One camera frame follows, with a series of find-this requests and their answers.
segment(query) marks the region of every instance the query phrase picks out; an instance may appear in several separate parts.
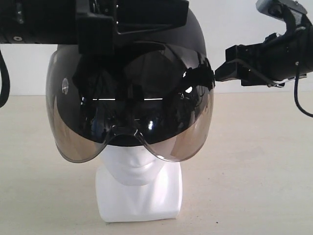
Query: white mannequin head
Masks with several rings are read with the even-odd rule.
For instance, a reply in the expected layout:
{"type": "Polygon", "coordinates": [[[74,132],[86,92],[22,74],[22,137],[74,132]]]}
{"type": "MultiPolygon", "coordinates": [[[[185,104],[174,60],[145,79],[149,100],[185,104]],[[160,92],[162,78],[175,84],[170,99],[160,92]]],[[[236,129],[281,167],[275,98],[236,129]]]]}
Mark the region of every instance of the white mannequin head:
{"type": "Polygon", "coordinates": [[[114,179],[125,186],[144,186],[151,183],[166,163],[144,146],[108,145],[99,156],[114,179]]]}

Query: cable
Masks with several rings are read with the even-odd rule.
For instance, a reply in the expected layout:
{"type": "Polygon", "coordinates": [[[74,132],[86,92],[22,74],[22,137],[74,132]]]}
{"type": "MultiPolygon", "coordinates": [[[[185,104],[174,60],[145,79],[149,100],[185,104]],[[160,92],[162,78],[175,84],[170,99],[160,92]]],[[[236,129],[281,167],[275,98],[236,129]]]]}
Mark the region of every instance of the cable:
{"type": "MultiPolygon", "coordinates": [[[[299,57],[299,61],[296,62],[296,77],[295,77],[295,82],[294,82],[294,101],[295,101],[295,104],[297,106],[297,108],[305,115],[313,118],[313,114],[307,112],[304,108],[302,108],[302,106],[300,105],[299,103],[299,97],[298,97],[298,88],[299,88],[299,80],[300,80],[300,66],[302,65],[302,62],[303,62],[303,58],[304,58],[304,53],[306,52],[307,50],[307,45],[308,45],[308,42],[310,41],[310,27],[308,26],[306,28],[307,30],[307,38],[306,38],[306,42],[304,43],[304,48],[303,48],[303,51],[300,52],[300,57],[299,57]]],[[[297,40],[297,43],[298,43],[298,48],[300,49],[300,42],[299,42],[299,38],[298,37],[298,40],[297,40]]]]}
{"type": "Polygon", "coordinates": [[[3,107],[9,99],[10,95],[10,76],[0,50],[0,70],[1,70],[1,93],[0,108],[3,107]]]}

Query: tinted visor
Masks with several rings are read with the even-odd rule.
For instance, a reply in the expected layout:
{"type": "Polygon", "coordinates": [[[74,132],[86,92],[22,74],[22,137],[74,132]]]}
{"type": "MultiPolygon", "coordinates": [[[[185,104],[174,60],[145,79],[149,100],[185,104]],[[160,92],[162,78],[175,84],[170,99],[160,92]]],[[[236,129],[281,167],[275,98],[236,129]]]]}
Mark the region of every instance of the tinted visor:
{"type": "Polygon", "coordinates": [[[180,162],[206,140],[213,86],[206,57],[182,47],[135,43],[106,57],[66,46],[51,58],[48,116],[68,161],[89,161],[111,144],[180,162]]]}

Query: mannequin chin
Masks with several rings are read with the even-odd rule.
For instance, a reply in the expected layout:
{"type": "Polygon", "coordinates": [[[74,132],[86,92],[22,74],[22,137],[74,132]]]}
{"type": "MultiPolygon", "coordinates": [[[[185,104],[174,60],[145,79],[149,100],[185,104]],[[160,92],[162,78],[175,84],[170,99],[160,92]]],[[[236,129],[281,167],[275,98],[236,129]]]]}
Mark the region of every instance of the mannequin chin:
{"type": "Polygon", "coordinates": [[[100,154],[109,173],[125,186],[144,186],[153,182],[165,165],[144,146],[108,145],[100,154]]]}

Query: mannequin head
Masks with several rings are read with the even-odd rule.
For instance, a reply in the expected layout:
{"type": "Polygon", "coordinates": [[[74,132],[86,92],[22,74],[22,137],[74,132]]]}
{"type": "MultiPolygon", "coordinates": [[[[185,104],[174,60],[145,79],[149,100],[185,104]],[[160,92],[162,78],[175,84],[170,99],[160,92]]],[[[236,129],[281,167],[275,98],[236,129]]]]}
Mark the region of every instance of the mannequin head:
{"type": "Polygon", "coordinates": [[[100,158],[114,179],[126,186],[144,186],[153,182],[166,163],[144,146],[108,145],[100,158]]]}

